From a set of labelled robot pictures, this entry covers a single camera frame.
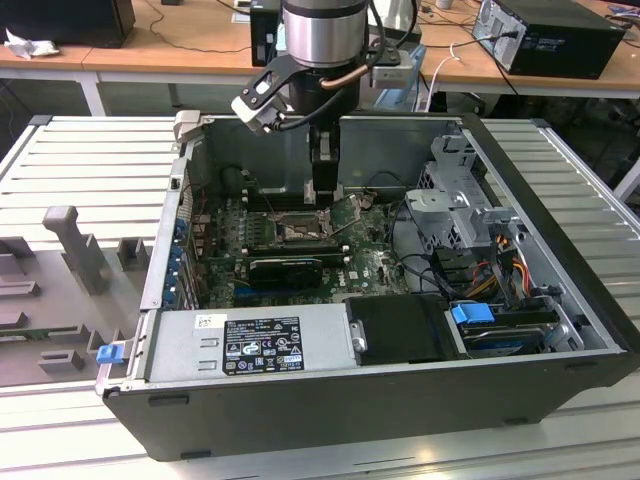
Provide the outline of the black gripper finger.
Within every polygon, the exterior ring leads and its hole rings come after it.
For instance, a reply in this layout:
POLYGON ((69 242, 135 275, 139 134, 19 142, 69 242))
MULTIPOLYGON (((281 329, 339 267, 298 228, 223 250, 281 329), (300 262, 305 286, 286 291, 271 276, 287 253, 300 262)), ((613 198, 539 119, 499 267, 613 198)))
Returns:
POLYGON ((309 156, 315 200, 333 200, 338 188, 340 128, 310 127, 309 156))

